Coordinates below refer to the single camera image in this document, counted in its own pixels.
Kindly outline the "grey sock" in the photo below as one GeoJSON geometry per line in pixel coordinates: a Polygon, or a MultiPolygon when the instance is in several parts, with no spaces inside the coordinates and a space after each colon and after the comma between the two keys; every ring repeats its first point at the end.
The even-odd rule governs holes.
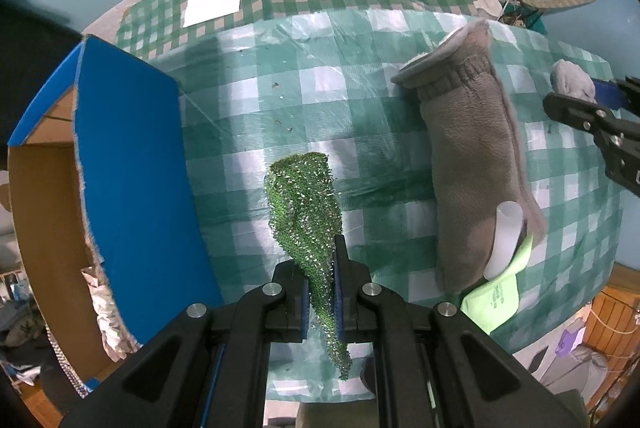
{"type": "Polygon", "coordinates": [[[596,86],[591,77],[577,64],[559,60],[553,64],[551,85],[560,95],[596,103],[596,86]]]}

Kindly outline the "grey plush mitten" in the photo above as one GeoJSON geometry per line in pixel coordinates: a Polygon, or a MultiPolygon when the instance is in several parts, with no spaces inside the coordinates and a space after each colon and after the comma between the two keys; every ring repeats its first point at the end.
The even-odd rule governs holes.
{"type": "Polygon", "coordinates": [[[483,275],[501,203],[522,207],[534,244],[547,232],[527,178],[518,120],[491,62],[488,22],[457,29],[392,81],[420,100],[432,149],[440,286],[460,293],[483,275]]]}

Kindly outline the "green glitter cloth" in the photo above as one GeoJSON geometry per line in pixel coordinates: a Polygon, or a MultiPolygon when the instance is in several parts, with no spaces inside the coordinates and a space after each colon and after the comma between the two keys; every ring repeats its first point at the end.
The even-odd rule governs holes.
{"type": "Polygon", "coordinates": [[[352,357],[338,339],[333,306],[333,253],[343,226],[328,155],[307,152],[278,159],[267,170],[264,190],[272,235],[304,272],[326,354],[345,380],[352,357]]]}

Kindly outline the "lime green cloth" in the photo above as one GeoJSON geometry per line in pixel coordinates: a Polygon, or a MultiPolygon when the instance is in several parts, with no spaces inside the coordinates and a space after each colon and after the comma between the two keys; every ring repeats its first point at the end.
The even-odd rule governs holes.
{"type": "Polygon", "coordinates": [[[498,277],[473,289],[462,299],[461,311],[487,335],[518,312],[518,274],[527,267],[533,240],[533,234],[527,234],[510,265],[498,277]]]}

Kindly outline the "white round cup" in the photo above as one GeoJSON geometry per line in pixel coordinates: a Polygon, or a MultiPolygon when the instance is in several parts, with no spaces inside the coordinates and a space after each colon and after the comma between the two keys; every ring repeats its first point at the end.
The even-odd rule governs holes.
{"type": "Polygon", "coordinates": [[[487,14],[489,17],[499,19],[502,15],[502,3],[500,0],[474,0],[474,7],[487,14]]]}

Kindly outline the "crumpled silver paper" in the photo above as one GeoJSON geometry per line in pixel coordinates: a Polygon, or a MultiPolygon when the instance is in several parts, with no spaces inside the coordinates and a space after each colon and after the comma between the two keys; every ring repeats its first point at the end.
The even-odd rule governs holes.
{"type": "Polygon", "coordinates": [[[141,344],[127,330],[102,270],[88,266],[80,272],[89,289],[105,353],[113,362],[126,360],[140,349],[141,344]]]}

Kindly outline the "blue cardboard box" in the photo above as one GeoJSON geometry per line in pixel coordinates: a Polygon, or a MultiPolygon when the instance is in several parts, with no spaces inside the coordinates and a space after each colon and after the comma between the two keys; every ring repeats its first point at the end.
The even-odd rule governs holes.
{"type": "Polygon", "coordinates": [[[53,347],[85,392],[111,372],[84,278],[98,270],[138,344],[222,296],[186,172],[177,82],[88,36],[8,142],[18,249],[53,347]]]}

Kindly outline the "green checked tablecloth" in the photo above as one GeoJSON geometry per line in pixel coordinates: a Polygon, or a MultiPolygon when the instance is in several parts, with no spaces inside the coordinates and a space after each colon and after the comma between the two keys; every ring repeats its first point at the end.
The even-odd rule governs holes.
{"type": "MultiPolygon", "coordinates": [[[[418,98],[392,78],[464,24],[429,11],[318,12],[194,38],[154,60],[178,83],[186,171],[224,300],[265,283],[284,259],[268,225],[265,172],[307,151],[329,159],[350,258],[405,300],[442,300],[427,131],[418,98]]],[[[518,274],[518,313],[494,335],[516,351],[596,297],[612,272],[620,188],[592,139],[549,121],[542,99],[558,60],[602,81],[613,73],[591,52],[533,31],[494,23],[490,34],[548,221],[518,274]]]]}

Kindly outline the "white paper sheet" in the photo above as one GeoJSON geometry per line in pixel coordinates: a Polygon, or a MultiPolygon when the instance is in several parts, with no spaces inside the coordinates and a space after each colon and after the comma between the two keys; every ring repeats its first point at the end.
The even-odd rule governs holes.
{"type": "Polygon", "coordinates": [[[182,26],[188,28],[235,14],[240,7],[241,0],[187,0],[186,9],[182,13],[182,26]]]}

